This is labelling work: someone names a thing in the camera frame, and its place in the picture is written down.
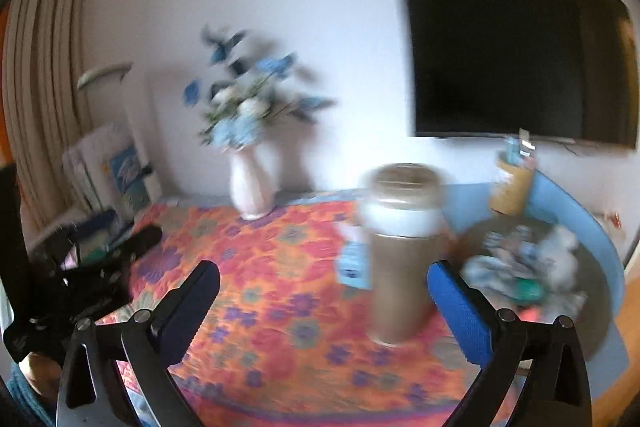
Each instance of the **curtain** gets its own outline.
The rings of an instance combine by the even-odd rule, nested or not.
[[[8,8],[2,121],[23,204],[38,230],[73,204],[62,153],[92,129],[86,97],[76,89],[83,71],[81,2],[11,0]]]
[[[4,30],[6,29],[6,20],[9,15],[9,6],[5,6],[0,12],[0,64],[2,63],[2,45],[4,43]],[[2,98],[2,82],[0,81],[0,98]],[[9,136],[6,133],[6,125],[4,123],[4,110],[0,104],[0,169],[7,163],[14,161],[11,154],[11,146],[9,145]]]

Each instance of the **floral tablecloth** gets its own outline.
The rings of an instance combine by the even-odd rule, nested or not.
[[[402,347],[369,340],[369,292],[334,275],[334,222],[353,212],[353,201],[326,201],[245,222],[228,206],[155,204],[138,225],[162,226],[162,243],[133,267],[132,305],[107,322],[154,308],[209,259],[220,294],[170,368],[205,425],[442,425],[478,369],[438,314]],[[128,365],[122,373],[136,390]]]

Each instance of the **metal bolt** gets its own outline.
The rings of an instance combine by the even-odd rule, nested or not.
[[[516,319],[516,314],[508,308],[501,308],[498,310],[498,317],[504,322],[513,322]]]
[[[573,328],[574,322],[571,320],[571,317],[567,317],[566,315],[560,315],[558,317],[558,322],[563,328]]]
[[[138,324],[142,324],[143,322],[147,322],[150,316],[151,312],[149,310],[138,310],[133,314],[133,320]]]
[[[78,322],[76,322],[76,328],[78,328],[79,331],[84,331],[89,326],[91,326],[91,319],[88,317],[80,319]]]

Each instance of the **white vase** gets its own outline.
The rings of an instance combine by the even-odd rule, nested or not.
[[[242,219],[254,221],[273,210],[274,187],[255,158],[255,147],[228,150],[231,161],[231,201]]]

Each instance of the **black television screen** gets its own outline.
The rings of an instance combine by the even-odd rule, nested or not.
[[[417,136],[635,147],[638,68],[620,0],[407,0]]]

